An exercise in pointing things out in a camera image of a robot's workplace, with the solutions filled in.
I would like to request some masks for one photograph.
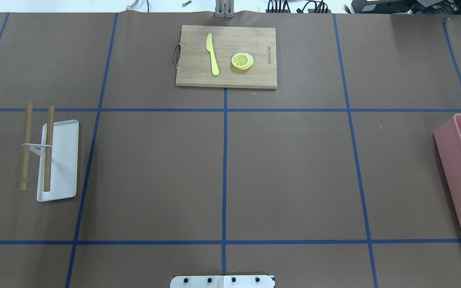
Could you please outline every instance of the metal bracket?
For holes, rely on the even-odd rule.
[[[216,0],[216,18],[234,18],[234,0]]]
[[[273,275],[176,276],[170,288],[275,288]]]

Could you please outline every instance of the wooden cutting board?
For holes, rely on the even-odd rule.
[[[210,54],[205,49],[212,33],[214,56],[220,69],[211,73]],[[238,70],[231,59],[238,52],[254,57],[249,70]],[[277,40],[275,28],[183,25],[181,52],[175,84],[178,86],[277,88]]]

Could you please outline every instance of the white plastic tray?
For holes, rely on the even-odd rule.
[[[51,191],[44,191],[45,157],[40,157],[38,168],[37,201],[50,201],[74,197],[77,188],[77,153],[79,122],[55,122],[51,161]],[[46,144],[47,124],[42,126],[42,144]]]

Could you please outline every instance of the lemon slice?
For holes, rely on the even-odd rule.
[[[236,53],[232,57],[232,65],[240,70],[248,70],[254,64],[254,58],[248,53]]]

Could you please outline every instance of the plastic knife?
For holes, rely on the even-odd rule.
[[[211,55],[211,73],[214,76],[218,76],[220,70],[218,70],[218,64],[216,64],[216,58],[214,57],[214,49],[212,48],[212,34],[209,33],[207,35],[207,39],[205,41],[205,49]]]

